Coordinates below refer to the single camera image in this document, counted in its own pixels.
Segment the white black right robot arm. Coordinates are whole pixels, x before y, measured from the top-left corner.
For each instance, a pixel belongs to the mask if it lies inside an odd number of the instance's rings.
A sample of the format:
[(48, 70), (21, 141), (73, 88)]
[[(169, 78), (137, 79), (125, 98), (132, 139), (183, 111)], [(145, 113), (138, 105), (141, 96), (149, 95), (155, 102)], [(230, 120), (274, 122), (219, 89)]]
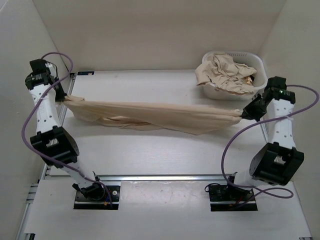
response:
[(287, 90), (286, 79), (271, 77), (263, 94), (258, 94), (242, 112), (246, 120), (260, 121), (266, 116), (270, 122), (266, 145), (254, 156), (249, 169), (228, 177), (224, 193), (230, 200), (238, 199), (252, 187), (262, 185), (285, 186), (304, 161), (304, 153), (296, 149), (292, 119), (295, 93)]

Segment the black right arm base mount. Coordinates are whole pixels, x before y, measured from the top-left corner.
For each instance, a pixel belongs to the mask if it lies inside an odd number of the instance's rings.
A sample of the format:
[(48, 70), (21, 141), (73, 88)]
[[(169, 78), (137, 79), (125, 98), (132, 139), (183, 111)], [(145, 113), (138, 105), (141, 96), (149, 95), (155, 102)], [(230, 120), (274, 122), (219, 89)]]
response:
[(211, 212), (254, 212), (258, 210), (253, 190), (210, 183), (204, 191), (209, 194)]

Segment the beige trousers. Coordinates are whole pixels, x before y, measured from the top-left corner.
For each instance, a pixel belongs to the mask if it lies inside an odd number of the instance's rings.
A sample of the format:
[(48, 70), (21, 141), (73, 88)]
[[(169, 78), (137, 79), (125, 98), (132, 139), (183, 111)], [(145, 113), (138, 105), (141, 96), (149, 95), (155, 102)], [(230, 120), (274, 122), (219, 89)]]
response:
[(138, 131), (168, 129), (201, 135), (242, 120), (240, 110), (201, 105), (88, 101), (72, 95), (68, 95), (63, 104), (79, 120)]

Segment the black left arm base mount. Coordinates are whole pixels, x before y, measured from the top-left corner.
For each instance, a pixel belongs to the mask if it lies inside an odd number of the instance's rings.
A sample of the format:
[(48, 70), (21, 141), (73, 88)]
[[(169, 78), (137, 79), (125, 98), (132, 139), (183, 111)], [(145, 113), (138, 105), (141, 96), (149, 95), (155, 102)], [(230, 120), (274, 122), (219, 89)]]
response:
[(92, 186), (80, 189), (77, 184), (72, 187), (76, 190), (73, 208), (75, 210), (111, 210), (119, 209), (120, 185), (103, 186), (93, 183)]

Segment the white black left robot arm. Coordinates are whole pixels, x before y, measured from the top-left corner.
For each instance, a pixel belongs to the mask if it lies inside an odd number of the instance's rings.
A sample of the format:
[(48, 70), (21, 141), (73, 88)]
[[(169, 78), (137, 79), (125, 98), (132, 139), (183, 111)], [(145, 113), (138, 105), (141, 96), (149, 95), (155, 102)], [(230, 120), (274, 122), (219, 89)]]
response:
[(78, 159), (78, 145), (62, 127), (56, 104), (64, 101), (66, 93), (59, 83), (57, 67), (44, 59), (30, 61), (32, 72), (25, 85), (36, 106), (36, 134), (30, 138), (31, 146), (41, 153), (49, 166), (55, 166), (70, 175), (73, 188), (91, 201), (104, 198), (106, 191), (94, 172), (85, 169)]

